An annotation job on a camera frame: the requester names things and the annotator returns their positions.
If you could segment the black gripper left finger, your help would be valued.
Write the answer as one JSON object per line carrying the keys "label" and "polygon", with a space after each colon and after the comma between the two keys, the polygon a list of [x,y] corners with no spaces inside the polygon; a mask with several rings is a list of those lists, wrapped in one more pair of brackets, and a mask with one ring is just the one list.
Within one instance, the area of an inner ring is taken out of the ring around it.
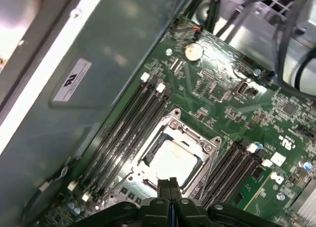
{"label": "black gripper left finger", "polygon": [[76,223],[75,227],[167,227],[170,214],[170,179],[158,181],[158,197],[148,198],[140,207],[121,202]]}

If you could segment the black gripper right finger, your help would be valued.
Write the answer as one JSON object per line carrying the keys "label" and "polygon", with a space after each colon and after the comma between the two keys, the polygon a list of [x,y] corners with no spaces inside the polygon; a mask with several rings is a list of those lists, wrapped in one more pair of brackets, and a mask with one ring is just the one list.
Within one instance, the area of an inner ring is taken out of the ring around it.
{"label": "black gripper right finger", "polygon": [[175,215],[180,227],[253,227],[254,216],[238,208],[217,202],[208,208],[196,204],[194,199],[183,198],[177,179],[170,178]]}

